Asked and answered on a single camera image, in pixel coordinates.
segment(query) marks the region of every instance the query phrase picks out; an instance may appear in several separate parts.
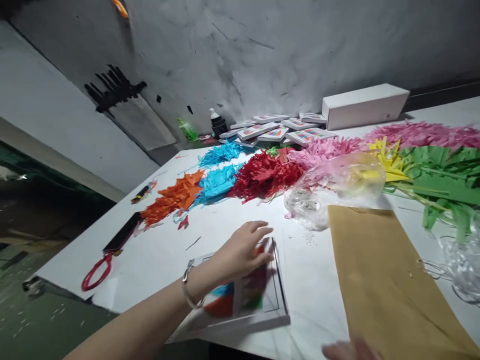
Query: pink paper fringe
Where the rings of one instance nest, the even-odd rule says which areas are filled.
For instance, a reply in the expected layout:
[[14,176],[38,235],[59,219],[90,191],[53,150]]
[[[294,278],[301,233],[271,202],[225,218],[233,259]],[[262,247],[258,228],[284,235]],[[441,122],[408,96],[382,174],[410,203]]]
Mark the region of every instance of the pink paper fringe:
[[480,149],[480,131],[471,126],[449,127],[440,123],[405,121],[377,127],[365,136],[365,141],[373,143],[384,137],[387,144],[401,139],[401,148],[438,146],[456,150],[464,146]]
[[325,160],[368,149],[368,145],[359,137],[328,137],[314,140],[300,151],[291,151],[288,158],[308,170]]

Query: brown paper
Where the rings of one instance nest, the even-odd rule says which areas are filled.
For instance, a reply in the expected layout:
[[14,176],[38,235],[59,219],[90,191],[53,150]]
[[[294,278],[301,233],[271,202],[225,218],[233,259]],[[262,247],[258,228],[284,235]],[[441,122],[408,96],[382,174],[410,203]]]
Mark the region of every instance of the brown paper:
[[385,360],[480,358],[393,211],[329,205],[328,216],[350,336]]

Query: hand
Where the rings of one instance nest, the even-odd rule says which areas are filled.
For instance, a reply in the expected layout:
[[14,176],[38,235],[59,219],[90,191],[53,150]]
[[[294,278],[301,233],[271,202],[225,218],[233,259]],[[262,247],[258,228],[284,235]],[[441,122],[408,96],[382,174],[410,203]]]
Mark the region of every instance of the hand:
[[251,273],[274,257],[268,252],[255,256],[255,248],[273,229],[265,221],[249,221],[237,229],[230,239],[205,263],[213,276],[214,286]]
[[382,357],[361,337],[351,342],[338,341],[322,346],[321,352],[329,360],[381,360]]

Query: white table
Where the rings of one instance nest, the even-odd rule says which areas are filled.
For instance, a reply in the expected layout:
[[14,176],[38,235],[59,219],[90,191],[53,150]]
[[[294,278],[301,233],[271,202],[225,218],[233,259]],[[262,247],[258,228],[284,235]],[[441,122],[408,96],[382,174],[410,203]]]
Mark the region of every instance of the white table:
[[[480,97],[412,111],[409,115],[415,122],[441,122],[451,126],[474,124],[480,119]],[[373,128],[365,126],[336,133],[346,137],[362,136]],[[165,172],[158,177],[156,190],[173,185],[176,178],[182,176],[180,173],[197,164],[198,156],[207,151],[208,148],[181,151],[179,155],[184,157],[172,158],[154,174]],[[249,156],[243,154],[233,163],[243,162]],[[125,164],[125,171],[128,171],[128,164]],[[247,335],[229,333],[205,340],[268,358],[319,359],[322,358],[322,344],[349,337],[331,232],[328,229],[314,233],[312,244],[307,245],[308,233],[293,220],[284,218],[287,210],[283,197],[260,206],[257,206],[258,200],[242,205],[237,198],[203,208],[197,206],[189,213],[189,227],[182,230],[177,229],[178,225],[174,224],[170,215],[162,221],[163,225],[131,238],[125,244],[123,253],[114,258],[107,280],[96,289],[83,292],[82,280],[101,258],[104,246],[133,212],[141,211],[154,202],[155,196],[152,195],[139,204],[130,204],[130,199],[149,179],[36,274],[82,299],[95,294],[94,304],[122,313],[178,279],[190,259],[216,251],[244,222],[265,220],[274,227],[291,325]],[[382,196],[379,204],[381,208],[395,211],[422,258],[443,262],[437,242],[422,228],[422,205],[391,195]],[[437,224],[434,230],[436,234],[451,231],[441,224]],[[201,239],[186,251],[199,236]],[[480,309],[458,299],[448,281],[439,280],[437,284],[460,323],[480,345]]]

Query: red paper fringe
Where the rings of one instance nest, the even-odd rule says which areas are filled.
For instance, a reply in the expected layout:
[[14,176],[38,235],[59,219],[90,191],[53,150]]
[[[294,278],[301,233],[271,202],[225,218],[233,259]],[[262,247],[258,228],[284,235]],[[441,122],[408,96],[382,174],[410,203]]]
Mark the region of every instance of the red paper fringe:
[[227,196],[243,198],[242,204],[255,198],[270,198],[297,182],[304,170],[290,162],[290,148],[282,148],[271,157],[265,151],[254,155],[236,175],[235,185]]

